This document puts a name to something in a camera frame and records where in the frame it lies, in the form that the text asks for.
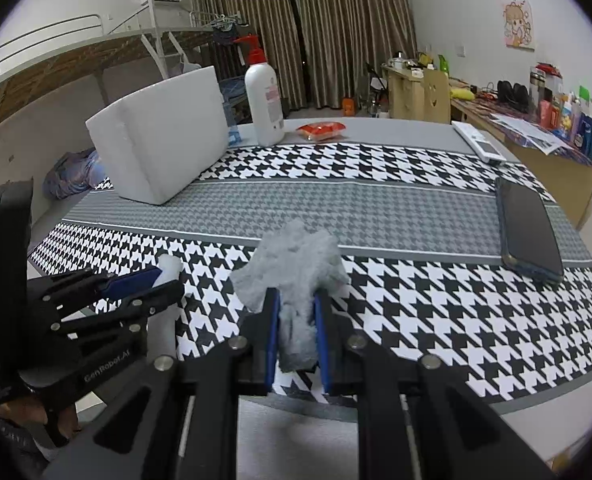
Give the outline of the left hand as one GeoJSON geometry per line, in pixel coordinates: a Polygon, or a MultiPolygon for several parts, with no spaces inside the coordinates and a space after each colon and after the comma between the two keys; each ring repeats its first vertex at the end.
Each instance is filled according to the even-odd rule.
{"type": "MultiPolygon", "coordinates": [[[[12,420],[19,426],[27,426],[30,422],[40,425],[48,423],[46,410],[34,398],[0,404],[0,418],[12,420]]],[[[58,415],[57,428],[60,434],[67,439],[72,438],[80,430],[75,405],[70,405],[58,415]]]]}

